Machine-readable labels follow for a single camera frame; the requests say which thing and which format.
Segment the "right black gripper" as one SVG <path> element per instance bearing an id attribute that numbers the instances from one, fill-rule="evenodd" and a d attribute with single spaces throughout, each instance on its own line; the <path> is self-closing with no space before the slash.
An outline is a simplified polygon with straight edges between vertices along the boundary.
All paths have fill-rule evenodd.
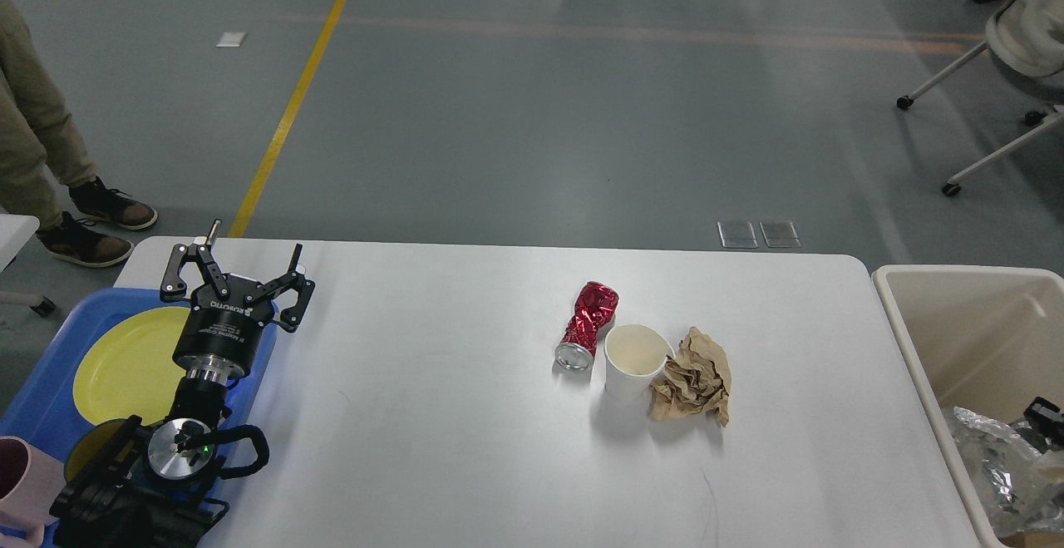
<path id="1" fill-rule="evenodd" d="M 1044 397 L 1034 397 L 1023 411 L 1023 418 L 1052 449 L 1063 448 L 1062 410 Z"/>

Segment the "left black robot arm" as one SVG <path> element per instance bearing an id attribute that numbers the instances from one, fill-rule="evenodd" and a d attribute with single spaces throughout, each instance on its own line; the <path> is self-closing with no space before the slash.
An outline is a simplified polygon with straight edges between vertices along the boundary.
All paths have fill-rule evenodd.
<path id="1" fill-rule="evenodd" d="M 172 354 L 183 377 L 170 411 L 157 422 L 99 424 L 77 443 L 50 510 L 57 547 L 195 547 L 229 511 L 210 497 L 215 483 L 268 464 L 262 430 L 232 424 L 227 397 L 252 373 L 270 323 L 297 331 L 315 283 L 299 268 L 302 244 L 267 282 L 225 272 L 212 254 L 219 226 L 176 244 L 160 283 L 162 301 L 190 306 Z"/>

